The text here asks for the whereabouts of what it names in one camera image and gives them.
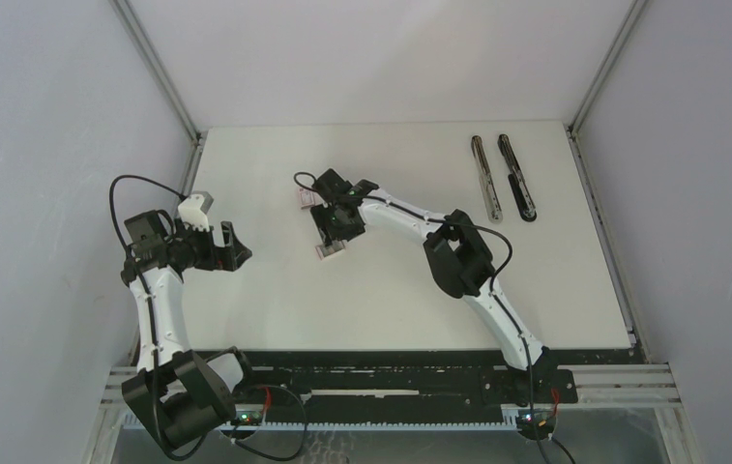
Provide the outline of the red white staple box sleeve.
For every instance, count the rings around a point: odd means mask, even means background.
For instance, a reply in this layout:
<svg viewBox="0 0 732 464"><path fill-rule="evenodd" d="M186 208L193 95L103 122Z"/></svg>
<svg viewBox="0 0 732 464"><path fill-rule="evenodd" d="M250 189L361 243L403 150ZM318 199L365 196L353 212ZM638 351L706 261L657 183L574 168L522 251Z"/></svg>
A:
<svg viewBox="0 0 732 464"><path fill-rule="evenodd" d="M300 208L302 210L309 209L316 205L315 194L308 189L299 188L298 189L298 198L299 198Z"/></svg>

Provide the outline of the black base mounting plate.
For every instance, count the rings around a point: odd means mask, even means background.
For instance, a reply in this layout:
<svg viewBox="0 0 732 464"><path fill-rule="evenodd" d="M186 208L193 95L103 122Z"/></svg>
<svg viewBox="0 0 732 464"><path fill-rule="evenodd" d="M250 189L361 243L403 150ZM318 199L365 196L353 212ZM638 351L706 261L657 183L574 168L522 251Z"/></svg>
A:
<svg viewBox="0 0 732 464"><path fill-rule="evenodd" d="M248 350L255 383L281 385L305 402L312 424L467 425L500 422L502 411L549 410L579 401L568 369L531 375L510 368L496 350ZM274 392L271 417L299 421L293 400Z"/></svg>

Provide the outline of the black stapler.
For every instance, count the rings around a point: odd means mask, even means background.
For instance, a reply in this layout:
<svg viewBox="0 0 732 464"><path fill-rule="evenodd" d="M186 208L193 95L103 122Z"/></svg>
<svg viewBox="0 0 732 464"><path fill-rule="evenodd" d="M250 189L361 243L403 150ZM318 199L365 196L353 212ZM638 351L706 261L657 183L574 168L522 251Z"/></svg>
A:
<svg viewBox="0 0 732 464"><path fill-rule="evenodd" d="M538 215L534 200L527 188L523 172L512 149L509 137L501 133L497 139L500 153L509 169L508 181L520 217L526 222L534 222Z"/></svg>

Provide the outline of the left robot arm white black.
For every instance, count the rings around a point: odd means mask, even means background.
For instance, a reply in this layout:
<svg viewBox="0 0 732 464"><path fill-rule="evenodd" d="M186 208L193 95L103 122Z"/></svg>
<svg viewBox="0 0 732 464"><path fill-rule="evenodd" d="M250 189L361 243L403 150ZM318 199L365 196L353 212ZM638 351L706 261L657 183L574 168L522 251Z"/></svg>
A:
<svg viewBox="0 0 732 464"><path fill-rule="evenodd" d="M183 274L189 269L234 272L252 252L231 222L198 230L164 210L125 222L130 254L121 278L138 309L140 353L136 374L121 386L134 415L172 459L177 450L235 419L236 403L251 400L258 381L248 357L231 346L205 359L192 349L183 311Z"/></svg>

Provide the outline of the staple box tray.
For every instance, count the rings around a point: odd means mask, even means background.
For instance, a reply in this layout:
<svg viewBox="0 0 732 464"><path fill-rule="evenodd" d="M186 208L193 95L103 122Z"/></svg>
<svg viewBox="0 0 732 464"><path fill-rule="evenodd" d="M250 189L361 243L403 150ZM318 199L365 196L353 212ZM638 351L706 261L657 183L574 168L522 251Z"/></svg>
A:
<svg viewBox="0 0 732 464"><path fill-rule="evenodd" d="M331 245L318 245L315 247L321 261L331 258L333 255L345 250L345 243L333 242Z"/></svg>

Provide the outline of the silver black staple remover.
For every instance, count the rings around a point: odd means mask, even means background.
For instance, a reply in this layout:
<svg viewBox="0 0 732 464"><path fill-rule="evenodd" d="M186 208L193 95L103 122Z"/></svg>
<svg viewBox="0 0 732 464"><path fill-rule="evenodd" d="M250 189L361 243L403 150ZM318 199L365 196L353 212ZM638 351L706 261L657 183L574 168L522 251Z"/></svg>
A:
<svg viewBox="0 0 732 464"><path fill-rule="evenodd" d="M503 220L503 213L484 152L482 138L479 135L473 135L470 146L479 172L479 183L488 219L494 224L499 224Z"/></svg>

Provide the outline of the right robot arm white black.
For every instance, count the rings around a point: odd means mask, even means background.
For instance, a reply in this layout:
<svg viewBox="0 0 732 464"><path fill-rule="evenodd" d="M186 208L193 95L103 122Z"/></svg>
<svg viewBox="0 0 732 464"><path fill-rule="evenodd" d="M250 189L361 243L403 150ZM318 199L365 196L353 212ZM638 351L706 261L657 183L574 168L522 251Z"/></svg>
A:
<svg viewBox="0 0 732 464"><path fill-rule="evenodd" d="M420 245L437 287L475 310L495 336L506 364L519 370L513 378L518 396L538 402L551 392L553 380L545 368L555 362L505 295L499 279L505 266L493 265L482 234L512 249L507 237L475 224L459 209L433 213L396 199L371 181L352 184L332 168L309 177L311 185L305 189L322 199L309 211L325 247L350 242L373 227L394 230Z"/></svg>

